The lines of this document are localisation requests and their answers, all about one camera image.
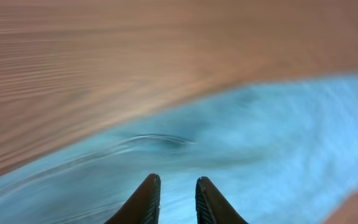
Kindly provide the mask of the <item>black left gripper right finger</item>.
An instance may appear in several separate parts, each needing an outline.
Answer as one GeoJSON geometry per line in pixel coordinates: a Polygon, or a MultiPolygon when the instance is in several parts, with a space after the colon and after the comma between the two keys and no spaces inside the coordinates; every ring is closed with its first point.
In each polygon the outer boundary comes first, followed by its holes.
{"type": "Polygon", "coordinates": [[[200,177],[195,190],[198,224],[248,224],[207,177],[200,177]]]}

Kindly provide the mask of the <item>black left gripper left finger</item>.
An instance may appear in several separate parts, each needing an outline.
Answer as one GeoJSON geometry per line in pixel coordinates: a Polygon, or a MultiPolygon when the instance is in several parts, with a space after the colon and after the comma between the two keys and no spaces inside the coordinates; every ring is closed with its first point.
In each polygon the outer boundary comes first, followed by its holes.
{"type": "Polygon", "coordinates": [[[104,224],[157,224],[160,211],[161,180],[150,174],[124,205],[104,224]]]}

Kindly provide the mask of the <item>blue denim jeans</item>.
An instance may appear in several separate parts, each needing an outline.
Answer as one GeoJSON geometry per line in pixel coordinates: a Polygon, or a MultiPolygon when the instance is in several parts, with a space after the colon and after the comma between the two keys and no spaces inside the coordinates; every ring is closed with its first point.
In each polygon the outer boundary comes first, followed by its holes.
{"type": "Polygon", "coordinates": [[[151,173],[160,222],[209,177],[251,223],[322,223],[358,192],[358,74],[245,86],[107,130],[0,177],[0,223],[103,223],[151,173]]]}

